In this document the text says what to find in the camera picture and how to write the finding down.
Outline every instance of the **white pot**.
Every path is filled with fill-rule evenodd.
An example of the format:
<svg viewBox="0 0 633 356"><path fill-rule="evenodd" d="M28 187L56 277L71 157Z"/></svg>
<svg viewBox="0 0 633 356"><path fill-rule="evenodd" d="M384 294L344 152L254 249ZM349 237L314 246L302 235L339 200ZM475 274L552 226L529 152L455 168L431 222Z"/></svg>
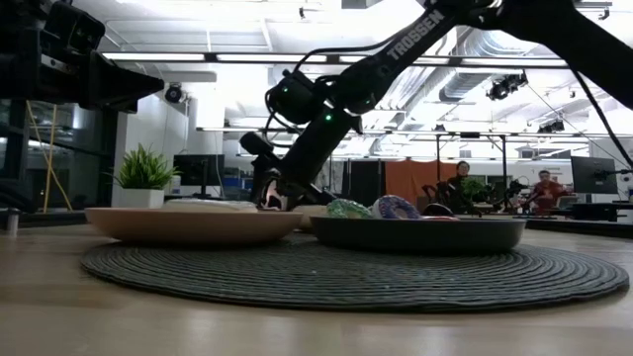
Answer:
<svg viewBox="0 0 633 356"><path fill-rule="evenodd" d="M120 208L160 209L165 200L165 191L149 189L124 189Z"/></svg>

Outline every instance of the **beige bowl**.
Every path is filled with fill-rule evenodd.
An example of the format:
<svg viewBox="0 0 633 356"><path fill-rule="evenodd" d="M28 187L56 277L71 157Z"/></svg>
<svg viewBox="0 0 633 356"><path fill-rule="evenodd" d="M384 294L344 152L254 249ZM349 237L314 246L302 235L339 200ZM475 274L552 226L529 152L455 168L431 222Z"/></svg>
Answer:
<svg viewBox="0 0 633 356"><path fill-rule="evenodd" d="M297 228L302 215L94 208L86 210L86 218L108 236L121 241L249 244L286 236Z"/></svg>
<svg viewBox="0 0 633 356"><path fill-rule="evenodd" d="M293 209L293 213L301 213L301 223L299 229L303 231L312 231L313 224L310 221L310 217L327 217L326 206L300 206Z"/></svg>

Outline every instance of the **desk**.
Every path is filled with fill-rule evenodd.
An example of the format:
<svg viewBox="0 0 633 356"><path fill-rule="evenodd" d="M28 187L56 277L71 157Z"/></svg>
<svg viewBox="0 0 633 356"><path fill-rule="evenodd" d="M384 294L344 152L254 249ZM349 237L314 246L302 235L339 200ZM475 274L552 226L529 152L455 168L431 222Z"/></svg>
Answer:
<svg viewBox="0 0 633 356"><path fill-rule="evenodd" d="M88 277L88 226L0 236L2 356L625 356L633 292L596 302L476 314L362 314L217 305ZM527 230L525 243L589 254L633 275L628 240Z"/></svg>
<svg viewBox="0 0 633 356"><path fill-rule="evenodd" d="M552 211L553 215L574 217L579 221L608 221L617 222L617 212L621 210L633 210L630 203L586 203L573 204L570 210Z"/></svg>

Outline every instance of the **person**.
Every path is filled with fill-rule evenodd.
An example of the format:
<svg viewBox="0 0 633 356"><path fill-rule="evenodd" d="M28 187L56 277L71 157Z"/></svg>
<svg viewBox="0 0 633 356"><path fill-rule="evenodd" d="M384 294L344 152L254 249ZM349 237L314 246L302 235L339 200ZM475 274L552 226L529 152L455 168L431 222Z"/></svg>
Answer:
<svg viewBox="0 0 633 356"><path fill-rule="evenodd" d="M456 166L456 175L455 177L449 178L446 183L448 184L448 194L449 194L449 208L453 211L453 213L463 213L466 211L466 203L463 198L463 187L462 183L464 179L468 178L468 173L471 170L471 165L466 161L460 161Z"/></svg>
<svg viewBox="0 0 633 356"><path fill-rule="evenodd" d="M538 172L540 182L534 186L530 200L536 205L536 214L547 215L560 197L568 195L565 187L552 179L548 170Z"/></svg>

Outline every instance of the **black placemat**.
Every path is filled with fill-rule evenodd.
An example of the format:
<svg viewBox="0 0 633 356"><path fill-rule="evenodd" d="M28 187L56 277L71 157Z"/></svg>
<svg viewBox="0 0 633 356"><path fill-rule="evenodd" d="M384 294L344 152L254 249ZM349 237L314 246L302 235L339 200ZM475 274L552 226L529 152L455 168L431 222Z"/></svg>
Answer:
<svg viewBox="0 0 633 356"><path fill-rule="evenodd" d="M392 255L292 236L238 250L113 243L85 253L91 274L185 298L285 309L474 312L597 298L628 287L626 271L579 253L520 245L463 257Z"/></svg>

